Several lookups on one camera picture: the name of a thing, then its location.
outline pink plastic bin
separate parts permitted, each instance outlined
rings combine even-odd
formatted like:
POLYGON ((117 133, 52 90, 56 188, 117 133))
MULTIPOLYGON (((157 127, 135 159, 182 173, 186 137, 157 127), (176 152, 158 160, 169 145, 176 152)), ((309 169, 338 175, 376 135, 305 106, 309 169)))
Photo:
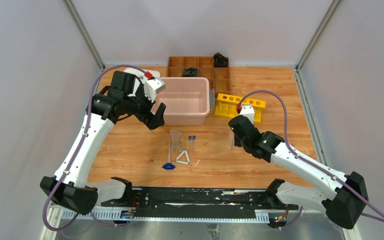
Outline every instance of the pink plastic bin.
POLYGON ((160 103, 167 107, 165 125, 201 126, 210 112, 210 86, 205 77, 162 77, 165 90, 158 93, 155 113, 160 103))

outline robotic arm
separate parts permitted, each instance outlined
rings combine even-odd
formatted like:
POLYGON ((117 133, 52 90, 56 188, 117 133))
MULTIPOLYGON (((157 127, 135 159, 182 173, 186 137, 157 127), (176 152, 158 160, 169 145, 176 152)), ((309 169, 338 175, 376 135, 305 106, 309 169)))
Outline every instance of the robotic arm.
MULTIPOLYGON (((235 146, 243 147, 245 152, 255 158, 290 170, 316 187, 298 186, 275 179, 267 191, 279 204, 295 204, 326 212, 327 217, 335 224, 345 229, 354 227, 366 204, 336 179, 298 159, 287 148, 282 137, 270 131, 260 133, 254 126, 254 109, 251 105, 242 105, 239 115, 229 121, 229 127, 234 133, 235 146)), ((361 175, 356 172, 347 175, 334 170, 292 148, 298 156, 331 172, 368 200, 366 184, 361 175)))
POLYGON ((104 87, 100 93, 93 96, 89 131, 70 171, 65 169, 84 134, 87 114, 80 132, 61 166, 53 177, 44 176, 40 182, 40 187, 49 196, 63 173, 66 174, 52 198, 53 203, 86 215, 101 202, 115 200, 123 203, 131 199, 131 182, 119 177, 112 177, 105 182, 87 183, 89 171, 104 139, 120 116, 135 115, 150 130, 165 124, 163 115, 166 105, 164 103, 159 105, 155 114, 151 113, 157 94, 165 88, 165 83, 161 79, 151 77, 142 83, 142 80, 134 74, 114 72, 111 85, 104 87), (133 94, 137 80, 139 80, 139 87, 133 94))

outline white backdrop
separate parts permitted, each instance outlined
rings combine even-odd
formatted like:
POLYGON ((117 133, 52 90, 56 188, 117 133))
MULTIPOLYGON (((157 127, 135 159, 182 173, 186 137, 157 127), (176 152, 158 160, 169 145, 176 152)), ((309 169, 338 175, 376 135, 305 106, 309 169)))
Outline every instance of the white backdrop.
POLYGON ((0 1, 0 240, 37 240, 99 70, 61 0, 0 1))
MULTIPOLYGON (((328 162, 362 174, 384 211, 384 1, 342 1, 302 73, 328 162)), ((384 239, 383 223, 357 224, 384 239)))
POLYGON ((166 65, 169 56, 231 65, 295 65, 331 0, 73 0, 105 64, 166 65))

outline yellow rack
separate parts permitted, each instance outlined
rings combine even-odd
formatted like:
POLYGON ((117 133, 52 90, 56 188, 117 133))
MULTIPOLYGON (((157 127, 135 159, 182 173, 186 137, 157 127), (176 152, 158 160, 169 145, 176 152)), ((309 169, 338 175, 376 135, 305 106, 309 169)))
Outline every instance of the yellow rack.
MULTIPOLYGON (((238 116, 239 114, 236 110, 236 105, 241 99, 241 96, 219 93, 217 96, 217 104, 215 106, 214 116, 228 119, 232 119, 238 116)), ((252 105, 255 111, 254 123, 260 124, 263 109, 266 107, 266 102, 263 100, 247 98, 242 102, 242 104, 252 105)))

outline wooden tabletop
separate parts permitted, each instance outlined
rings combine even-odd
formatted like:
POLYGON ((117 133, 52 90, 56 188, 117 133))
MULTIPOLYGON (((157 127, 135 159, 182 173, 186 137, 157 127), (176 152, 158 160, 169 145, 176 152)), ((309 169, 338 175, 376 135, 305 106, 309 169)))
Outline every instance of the wooden tabletop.
MULTIPOLYGON (((162 77, 166 66, 143 66, 156 70, 162 77)), ((113 71, 107 73, 101 87, 110 85, 113 71)), ((232 94, 244 96, 254 90, 270 90, 280 95, 288 112, 288 136, 294 147, 316 158, 300 97, 289 67, 231 67, 232 94)), ((268 94, 253 95, 266 101, 260 130, 284 136, 284 114, 278 100, 268 94)), ((162 126, 149 130, 134 116, 118 122, 102 144, 90 169, 90 183, 120 177, 134 186, 215 187, 215 188, 266 188, 274 179, 293 184, 311 186, 287 169, 252 157, 242 148, 229 150, 228 118, 214 116, 214 109, 203 126, 162 126), (183 133, 186 139, 195 135, 195 152, 190 153, 192 166, 175 163, 174 170, 164 170, 168 159, 169 130, 183 133)))

